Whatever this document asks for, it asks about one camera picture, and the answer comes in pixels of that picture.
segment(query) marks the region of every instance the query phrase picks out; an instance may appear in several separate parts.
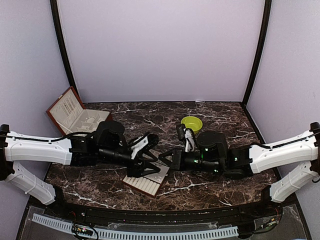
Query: black pole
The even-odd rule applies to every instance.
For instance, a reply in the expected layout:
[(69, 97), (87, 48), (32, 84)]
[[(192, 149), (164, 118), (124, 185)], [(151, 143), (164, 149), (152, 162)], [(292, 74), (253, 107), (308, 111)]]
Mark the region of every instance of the black pole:
[(262, 52), (263, 52), (264, 45), (265, 45), (266, 35), (267, 35), (269, 17), (270, 17), (270, 12), (271, 12), (271, 3), (272, 3), (272, 0), (265, 0), (265, 2), (264, 2), (264, 11), (263, 11), (262, 24), (261, 24), (258, 45), (256, 47), (249, 81), (246, 86), (245, 94), (244, 94), (244, 97), (242, 100), (242, 103), (244, 104), (244, 106), (247, 106), (247, 104), (248, 104), (248, 101), (249, 101), (249, 98), (250, 98), (250, 95), (251, 95), (251, 92), (252, 92), (252, 89), (254, 87), (254, 83), (256, 80)]
[(68, 78), (70, 86), (72, 86), (75, 92), (79, 95), (76, 82), (71, 71), (71, 66), (70, 66), (70, 62), (67, 54), (64, 35), (62, 33), (57, 0), (50, 0), (50, 5), (51, 5), (51, 12), (52, 12), (53, 24), (55, 28), (56, 39), (59, 44), (60, 54), (63, 61), (65, 73)]

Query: white wall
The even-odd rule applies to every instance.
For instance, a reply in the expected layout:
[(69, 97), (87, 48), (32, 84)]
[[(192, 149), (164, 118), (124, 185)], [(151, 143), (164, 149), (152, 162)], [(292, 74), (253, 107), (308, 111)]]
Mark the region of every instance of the white wall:
[(59, 1), (84, 102), (241, 101), (260, 0)]
[[(274, 0), (248, 104), (267, 143), (320, 122), (320, 1)], [(280, 168), (286, 175), (293, 165)], [(297, 191), (313, 239), (320, 236), (320, 184)]]
[[(45, 111), (69, 86), (49, 0), (0, 0), (0, 124), (15, 132), (59, 136)], [(43, 178), (48, 164), (22, 163)], [(0, 239), (16, 238), (28, 195), (0, 182)]]

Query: box lid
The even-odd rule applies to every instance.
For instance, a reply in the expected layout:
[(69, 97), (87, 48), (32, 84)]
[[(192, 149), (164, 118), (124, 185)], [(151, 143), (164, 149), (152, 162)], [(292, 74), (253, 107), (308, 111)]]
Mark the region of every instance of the box lid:
[(86, 109), (75, 89), (69, 87), (46, 111), (57, 128), (65, 134), (77, 117)]

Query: plastic bowl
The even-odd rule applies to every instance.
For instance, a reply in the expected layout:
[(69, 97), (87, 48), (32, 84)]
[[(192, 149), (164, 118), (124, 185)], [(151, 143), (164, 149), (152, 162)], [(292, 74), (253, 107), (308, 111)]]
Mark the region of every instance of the plastic bowl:
[(192, 129), (194, 134), (197, 134), (202, 128), (202, 121), (195, 116), (186, 116), (181, 120), (187, 129)]

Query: dark marble surface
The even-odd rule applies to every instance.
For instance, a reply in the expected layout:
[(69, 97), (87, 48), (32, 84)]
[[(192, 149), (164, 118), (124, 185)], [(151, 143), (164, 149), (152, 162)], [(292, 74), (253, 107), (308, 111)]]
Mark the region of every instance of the dark marble surface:
[[(234, 102), (133, 102), (88, 103), (88, 109), (110, 111), (123, 123), (126, 139), (145, 132), (159, 135), (155, 150), (165, 152), (181, 146), (176, 124), (186, 116), (196, 116), (204, 130), (223, 132), (230, 147), (258, 142), (257, 136), (239, 103)], [(260, 200), (261, 190), (277, 181), (273, 170), (242, 180), (229, 180), (210, 173), (169, 171), (156, 198), (142, 194), (122, 183), (126, 169), (111, 164), (71, 167), (52, 164), (46, 181), (63, 189), (70, 203), (92, 207), (174, 211), (235, 206)]]

